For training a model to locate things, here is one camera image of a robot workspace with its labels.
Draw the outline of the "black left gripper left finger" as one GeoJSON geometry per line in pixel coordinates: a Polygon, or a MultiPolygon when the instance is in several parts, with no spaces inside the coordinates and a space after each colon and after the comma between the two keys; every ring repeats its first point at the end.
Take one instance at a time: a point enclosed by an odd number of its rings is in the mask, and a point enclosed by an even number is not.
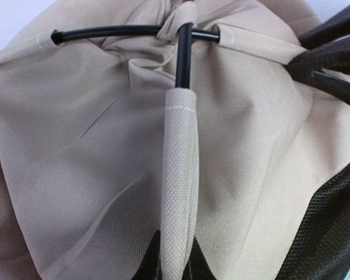
{"type": "Polygon", "coordinates": [[[157,230],[148,248],[145,251],[144,257],[134,274],[132,280],[162,280],[162,269],[160,262],[160,231],[157,230]]]}

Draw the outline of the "beige fabric pet tent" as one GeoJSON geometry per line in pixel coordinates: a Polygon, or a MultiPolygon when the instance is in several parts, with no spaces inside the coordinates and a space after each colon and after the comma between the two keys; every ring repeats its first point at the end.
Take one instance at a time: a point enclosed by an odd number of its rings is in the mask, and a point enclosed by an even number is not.
{"type": "Polygon", "coordinates": [[[350,279],[350,5],[57,1],[0,51],[0,279],[350,279]],[[175,87],[193,23],[190,88],[175,87]],[[158,25],[55,44],[54,31],[158,25]]]}

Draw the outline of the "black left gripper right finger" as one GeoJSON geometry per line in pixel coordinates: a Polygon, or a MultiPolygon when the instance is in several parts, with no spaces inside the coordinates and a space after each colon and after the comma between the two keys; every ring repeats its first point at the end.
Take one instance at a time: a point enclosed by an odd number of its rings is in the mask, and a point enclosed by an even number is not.
{"type": "Polygon", "coordinates": [[[191,254],[189,257],[189,279],[216,280],[205,259],[205,256],[196,237],[194,238],[191,254]]]}

